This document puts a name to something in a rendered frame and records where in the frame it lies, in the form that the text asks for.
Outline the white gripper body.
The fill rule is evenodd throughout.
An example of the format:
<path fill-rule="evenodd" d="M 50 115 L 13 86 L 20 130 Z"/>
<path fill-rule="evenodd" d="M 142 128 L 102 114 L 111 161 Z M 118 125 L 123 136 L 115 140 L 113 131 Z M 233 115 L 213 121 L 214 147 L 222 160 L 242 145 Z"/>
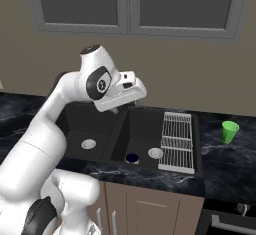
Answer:
<path fill-rule="evenodd" d="M 118 89 L 118 92 L 108 90 L 102 99 L 94 102 L 98 111 L 111 110 L 145 98 L 147 95 L 147 90 L 139 78 L 136 78 L 134 82 L 118 83 L 115 85 L 115 89 Z"/>

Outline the black double basin sink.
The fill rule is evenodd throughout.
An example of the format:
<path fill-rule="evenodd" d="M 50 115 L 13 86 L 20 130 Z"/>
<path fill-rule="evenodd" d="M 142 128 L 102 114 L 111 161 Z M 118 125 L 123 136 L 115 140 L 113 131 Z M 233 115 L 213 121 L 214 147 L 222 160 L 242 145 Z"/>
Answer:
<path fill-rule="evenodd" d="M 148 155 L 151 148 L 161 149 L 162 126 L 168 109 L 150 107 L 125 107 L 118 114 L 99 112 L 89 103 L 71 103 L 62 111 L 57 125 L 67 138 L 65 156 L 71 159 L 127 164 L 130 153 L 139 156 L 138 165 L 144 169 L 160 171 L 159 159 Z M 203 175 L 200 154 L 198 118 L 192 115 L 194 176 Z M 96 147 L 85 150 L 81 143 L 86 139 L 96 141 Z"/>

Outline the green cup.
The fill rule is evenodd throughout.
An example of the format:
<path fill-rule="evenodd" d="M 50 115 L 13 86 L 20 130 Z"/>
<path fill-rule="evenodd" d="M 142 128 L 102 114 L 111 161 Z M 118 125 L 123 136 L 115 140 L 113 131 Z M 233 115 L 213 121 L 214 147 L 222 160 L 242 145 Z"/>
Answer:
<path fill-rule="evenodd" d="M 222 141 L 226 144 L 229 144 L 239 129 L 240 127 L 237 123 L 233 121 L 224 121 L 222 123 Z"/>

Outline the dark blue bowl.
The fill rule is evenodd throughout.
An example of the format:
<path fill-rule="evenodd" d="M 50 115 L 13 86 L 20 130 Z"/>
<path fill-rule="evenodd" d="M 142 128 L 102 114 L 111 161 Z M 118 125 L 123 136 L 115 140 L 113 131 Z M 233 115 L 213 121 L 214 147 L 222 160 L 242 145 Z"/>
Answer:
<path fill-rule="evenodd" d="M 135 153 L 130 153 L 125 157 L 127 163 L 138 164 L 139 156 Z"/>

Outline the brown base cupboard door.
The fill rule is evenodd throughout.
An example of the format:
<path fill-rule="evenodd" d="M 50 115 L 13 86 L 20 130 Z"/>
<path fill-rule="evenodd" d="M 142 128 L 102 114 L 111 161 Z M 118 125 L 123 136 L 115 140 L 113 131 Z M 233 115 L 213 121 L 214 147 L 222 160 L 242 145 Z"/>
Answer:
<path fill-rule="evenodd" d="M 91 220 L 98 226 L 96 211 L 98 208 L 101 208 L 101 221 L 102 221 L 102 235 L 109 235 L 109 225 L 107 217 L 107 208 L 106 208 L 106 198 L 105 198 L 105 187 L 104 182 L 100 181 L 100 195 L 97 201 L 88 207 L 88 211 L 91 217 Z"/>
<path fill-rule="evenodd" d="M 117 235 L 127 235 L 127 196 L 124 185 L 116 183 L 105 183 L 107 206 L 109 214 L 110 234 L 113 235 L 112 229 L 112 212 L 116 211 Z"/>

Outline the brown cupboard front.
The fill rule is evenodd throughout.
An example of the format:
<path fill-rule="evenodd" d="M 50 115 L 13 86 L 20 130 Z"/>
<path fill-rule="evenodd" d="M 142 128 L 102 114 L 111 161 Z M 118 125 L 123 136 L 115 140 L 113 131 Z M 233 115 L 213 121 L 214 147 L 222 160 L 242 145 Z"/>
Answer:
<path fill-rule="evenodd" d="M 138 204 L 147 201 L 166 208 Z M 127 191 L 128 235 L 195 235 L 202 197 L 131 187 Z"/>

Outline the silver oven knob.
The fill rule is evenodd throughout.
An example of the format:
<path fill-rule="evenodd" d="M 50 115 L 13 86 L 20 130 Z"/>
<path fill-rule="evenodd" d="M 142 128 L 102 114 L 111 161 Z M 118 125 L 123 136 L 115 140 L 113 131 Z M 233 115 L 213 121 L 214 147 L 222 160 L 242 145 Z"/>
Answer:
<path fill-rule="evenodd" d="M 250 206 L 247 204 L 238 203 L 237 204 L 237 211 L 242 215 L 245 216 L 246 213 L 250 210 Z"/>

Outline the black oven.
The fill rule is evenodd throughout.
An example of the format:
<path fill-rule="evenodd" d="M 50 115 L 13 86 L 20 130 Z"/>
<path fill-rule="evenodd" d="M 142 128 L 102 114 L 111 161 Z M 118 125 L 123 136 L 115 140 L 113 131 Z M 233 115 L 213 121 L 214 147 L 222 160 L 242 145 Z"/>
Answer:
<path fill-rule="evenodd" d="M 195 235 L 256 235 L 256 205 L 206 199 Z"/>

